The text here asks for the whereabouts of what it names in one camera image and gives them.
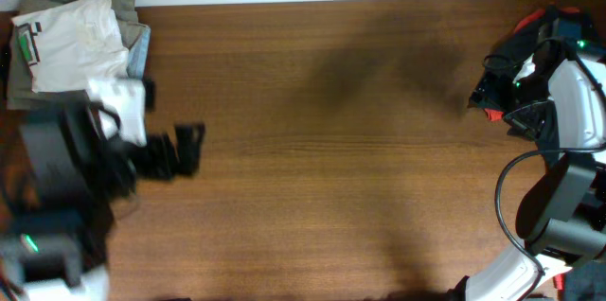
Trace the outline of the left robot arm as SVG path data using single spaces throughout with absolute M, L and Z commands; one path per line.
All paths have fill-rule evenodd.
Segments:
M 1 232 L 8 300 L 107 299 L 113 203 L 133 201 L 140 179 L 169 182 L 199 170 L 204 122 L 147 134 L 153 82 L 93 79 L 84 92 L 31 110 L 20 126 L 31 173 L 13 195 L 1 191 L 11 215 Z

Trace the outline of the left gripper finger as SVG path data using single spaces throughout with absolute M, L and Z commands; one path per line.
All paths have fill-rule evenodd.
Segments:
M 202 158 L 202 146 L 205 139 L 205 124 L 178 124 L 175 126 L 177 175 L 193 176 L 199 168 Z
M 142 84 L 145 91 L 145 110 L 153 111 L 156 101 L 156 84 L 150 79 L 143 79 Z

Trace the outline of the white t-shirt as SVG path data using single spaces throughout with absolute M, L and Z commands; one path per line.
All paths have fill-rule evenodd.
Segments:
M 77 0 L 12 22 L 34 93 L 84 90 L 89 80 L 127 75 L 129 49 L 112 0 Z

